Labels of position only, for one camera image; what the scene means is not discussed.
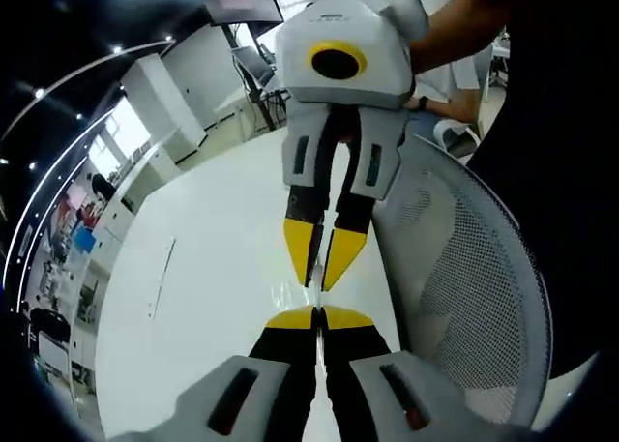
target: black slot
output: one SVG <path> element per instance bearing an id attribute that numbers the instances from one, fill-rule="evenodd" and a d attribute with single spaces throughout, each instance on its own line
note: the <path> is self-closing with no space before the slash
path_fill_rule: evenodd
<path id="1" fill-rule="evenodd" d="M 308 151 L 308 143 L 310 138 L 304 135 L 299 139 L 297 144 L 297 153 L 294 156 L 294 168 L 292 172 L 294 174 L 302 174 L 306 163 L 306 152 Z"/>
<path id="2" fill-rule="evenodd" d="M 380 145 L 372 144 L 368 177 L 366 177 L 366 185 L 368 186 L 376 186 L 376 181 L 378 181 L 378 173 L 380 172 L 380 160 L 382 155 L 382 147 Z"/>
<path id="3" fill-rule="evenodd" d="M 399 406 L 402 407 L 406 421 L 413 430 L 420 430 L 429 424 L 429 417 L 426 412 L 420 408 L 413 396 L 410 394 L 402 378 L 400 377 L 398 370 L 393 365 L 387 365 L 380 367 L 380 372 L 383 373 L 385 379 L 389 383 L 389 386 L 396 394 Z"/>
<path id="4" fill-rule="evenodd" d="M 239 371 L 211 414 L 207 423 L 209 428 L 221 435 L 229 435 L 232 432 L 236 418 L 257 377 L 258 374 L 250 369 L 243 368 Z"/>

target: person's hand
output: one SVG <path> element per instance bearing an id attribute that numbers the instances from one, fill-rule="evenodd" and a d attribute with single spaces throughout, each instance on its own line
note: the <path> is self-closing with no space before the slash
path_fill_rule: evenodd
<path id="1" fill-rule="evenodd" d="M 411 97 L 407 103 L 404 104 L 404 108 L 407 110 L 416 110 L 419 108 L 419 99 Z"/>

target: wristwatch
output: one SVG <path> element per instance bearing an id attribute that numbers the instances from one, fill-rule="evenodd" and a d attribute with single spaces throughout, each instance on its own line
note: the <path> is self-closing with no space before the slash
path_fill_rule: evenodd
<path id="1" fill-rule="evenodd" d="M 426 109 L 426 105 L 427 105 L 427 97 L 426 96 L 422 96 L 419 99 L 419 107 L 417 109 L 419 111 L 424 111 Z"/>

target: window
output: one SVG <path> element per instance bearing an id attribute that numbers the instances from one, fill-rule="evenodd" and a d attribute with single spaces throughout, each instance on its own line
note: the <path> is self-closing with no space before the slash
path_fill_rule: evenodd
<path id="1" fill-rule="evenodd" d="M 128 159 L 135 150 L 151 138 L 148 130 L 125 98 L 116 105 L 114 112 L 105 121 L 105 126 L 118 148 Z"/>
<path id="2" fill-rule="evenodd" d="M 109 177 L 112 172 L 120 167 L 120 163 L 116 160 L 114 154 L 105 146 L 100 136 L 95 137 L 95 141 L 88 151 L 88 157 L 105 178 Z"/>
<path id="3" fill-rule="evenodd" d="M 311 2 L 311 0 L 276 0 L 280 6 L 281 16 L 283 20 L 287 21 L 297 13 L 305 9 L 305 7 Z M 280 27 L 276 26 L 272 30 L 264 33 L 258 38 L 259 44 L 264 44 L 269 51 L 275 53 L 275 37 Z M 237 43 L 241 46 L 253 46 L 253 39 L 251 38 L 250 30 L 247 24 L 240 24 L 236 33 Z"/>

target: person's arm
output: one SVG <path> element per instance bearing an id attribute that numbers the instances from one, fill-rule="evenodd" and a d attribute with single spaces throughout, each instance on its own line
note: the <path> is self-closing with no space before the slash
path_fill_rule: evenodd
<path id="1" fill-rule="evenodd" d="M 413 97 L 404 108 L 415 110 L 419 107 L 419 99 Z M 438 102 L 428 99 L 426 111 L 440 116 L 452 118 L 462 123 L 475 123 L 480 110 L 480 93 L 474 89 L 457 89 L 448 102 Z"/>
<path id="2" fill-rule="evenodd" d="M 488 46 L 507 24 L 509 0 L 451 0 L 429 18 L 423 39 L 410 43 L 411 66 L 419 74 Z"/>

